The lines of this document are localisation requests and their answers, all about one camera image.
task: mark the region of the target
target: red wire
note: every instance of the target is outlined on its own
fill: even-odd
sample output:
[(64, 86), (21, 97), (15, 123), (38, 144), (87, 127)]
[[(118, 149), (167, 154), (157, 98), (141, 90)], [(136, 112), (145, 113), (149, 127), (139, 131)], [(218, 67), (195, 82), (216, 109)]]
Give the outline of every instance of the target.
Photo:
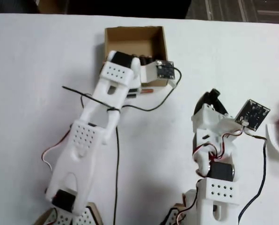
[(214, 149), (215, 149), (215, 155), (213, 154), (213, 152), (209, 152), (209, 159), (211, 160), (211, 161), (213, 161), (213, 160), (215, 160), (215, 159), (222, 159), (222, 157), (224, 156), (224, 154), (225, 154), (225, 142), (224, 142), (224, 137), (225, 136), (235, 136), (235, 137), (238, 137), (238, 136), (240, 136), (240, 135), (242, 135), (242, 128), (241, 129), (239, 129), (239, 130), (236, 130), (236, 131), (234, 131), (234, 132), (232, 132), (232, 133), (224, 133), (223, 135), (222, 135), (222, 145), (221, 145), (221, 154), (218, 156), (218, 151), (217, 151), (217, 149), (216, 149), (216, 147), (213, 145), (213, 144), (211, 144), (211, 143), (204, 143), (204, 144), (201, 144), (201, 145), (199, 145), (198, 147), (196, 147), (193, 151), (192, 151), (192, 155), (194, 155), (201, 147), (205, 147), (205, 146), (207, 146), (207, 145), (211, 145), (211, 146), (213, 146), (214, 147)]
[(211, 155), (211, 154), (213, 154), (213, 152), (209, 152), (209, 154), (211, 155), (210, 159), (211, 159), (211, 160), (214, 160), (214, 159), (218, 156), (218, 151), (217, 151), (216, 147), (215, 147), (213, 144), (211, 144), (211, 143), (204, 143), (204, 144), (199, 145), (198, 147), (196, 147), (196, 148), (192, 151), (192, 155), (194, 155), (201, 147), (206, 147), (206, 146), (208, 146), (208, 145), (213, 146), (214, 149), (215, 149), (215, 156), (214, 156), (214, 155)]
[(233, 133), (225, 133), (225, 134), (223, 134), (222, 135), (222, 146), (221, 146), (221, 154), (219, 155), (219, 156), (217, 156), (216, 157), (216, 159), (222, 159), (222, 157), (224, 156), (224, 154), (225, 154), (225, 142), (224, 142), (224, 136), (226, 136), (226, 135), (228, 135), (228, 136), (234, 136), (234, 137), (238, 137), (238, 136), (240, 136), (240, 135), (242, 135), (242, 128), (240, 129), (240, 130), (236, 130), (236, 131), (234, 131)]

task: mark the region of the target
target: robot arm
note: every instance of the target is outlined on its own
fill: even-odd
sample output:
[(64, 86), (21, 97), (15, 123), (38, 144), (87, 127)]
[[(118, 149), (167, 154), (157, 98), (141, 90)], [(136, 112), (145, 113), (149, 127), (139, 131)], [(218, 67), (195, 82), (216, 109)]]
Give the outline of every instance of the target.
[(241, 174), (232, 141), (244, 128), (256, 131), (270, 110), (248, 100), (234, 119), (218, 100), (219, 94), (215, 89), (206, 92), (196, 105), (191, 118), (195, 133), (192, 157), (202, 179), (197, 189), (185, 193), (187, 207), (175, 212), (177, 216), (170, 215), (173, 220), (166, 225), (238, 225)]
[[(75, 216), (84, 212), (93, 183), (96, 153), (101, 144), (107, 144), (118, 125), (120, 110), (129, 90), (140, 89), (143, 78), (149, 81), (174, 79), (173, 63), (157, 60), (141, 66), (137, 57), (116, 51), (109, 53), (92, 95), (98, 102), (90, 100), (80, 118), (72, 124), (68, 143), (53, 170), (46, 199), (54, 206)], [(113, 88), (115, 90), (110, 94), (109, 90)], [(105, 128), (93, 124), (93, 115), (102, 105), (108, 106)], [(69, 175), (74, 177), (76, 192), (65, 185)]]

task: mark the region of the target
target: circuit board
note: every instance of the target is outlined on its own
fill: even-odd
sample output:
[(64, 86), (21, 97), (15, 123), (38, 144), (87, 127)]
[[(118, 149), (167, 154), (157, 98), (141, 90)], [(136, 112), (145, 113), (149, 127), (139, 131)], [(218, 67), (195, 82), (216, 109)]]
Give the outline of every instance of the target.
[(161, 79), (175, 79), (174, 63), (171, 61), (156, 60), (157, 77)]
[(246, 127), (256, 131), (269, 112), (270, 109), (249, 99), (238, 113), (235, 122), (239, 124), (242, 124), (242, 121), (248, 122)]

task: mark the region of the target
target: open cardboard box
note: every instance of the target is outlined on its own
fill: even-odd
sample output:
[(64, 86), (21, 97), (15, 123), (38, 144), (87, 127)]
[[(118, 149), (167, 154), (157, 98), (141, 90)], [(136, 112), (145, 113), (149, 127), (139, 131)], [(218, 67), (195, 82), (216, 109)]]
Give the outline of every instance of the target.
[[(105, 29), (105, 57), (111, 50), (168, 60), (163, 27), (114, 27)], [(142, 87), (163, 87), (167, 80), (143, 83)]]

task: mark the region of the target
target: white table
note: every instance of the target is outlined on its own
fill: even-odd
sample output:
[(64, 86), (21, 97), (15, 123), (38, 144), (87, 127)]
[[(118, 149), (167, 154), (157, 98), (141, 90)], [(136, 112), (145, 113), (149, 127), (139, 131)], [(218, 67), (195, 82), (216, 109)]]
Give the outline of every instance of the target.
[[(279, 25), (68, 15), (0, 15), (0, 224), (32, 224), (49, 208), (44, 199), (50, 172), (42, 151), (81, 113), (67, 85), (92, 92), (101, 66), (104, 28), (164, 26), (169, 59), (184, 77), (157, 111), (126, 109), (119, 124), (120, 168), (117, 224), (159, 224), (181, 193), (194, 188), (191, 158), (195, 104), (217, 88), (233, 116), (251, 98), (279, 119)], [(169, 87), (132, 100), (146, 108)], [(258, 130), (265, 135), (265, 125)], [(258, 191), (262, 142), (235, 141), (241, 159), (241, 206)], [(61, 148), (48, 157), (55, 162)], [(98, 154), (89, 199), (112, 224), (117, 149), (115, 135)], [(279, 156), (268, 149), (267, 180), (243, 225), (279, 224)]]

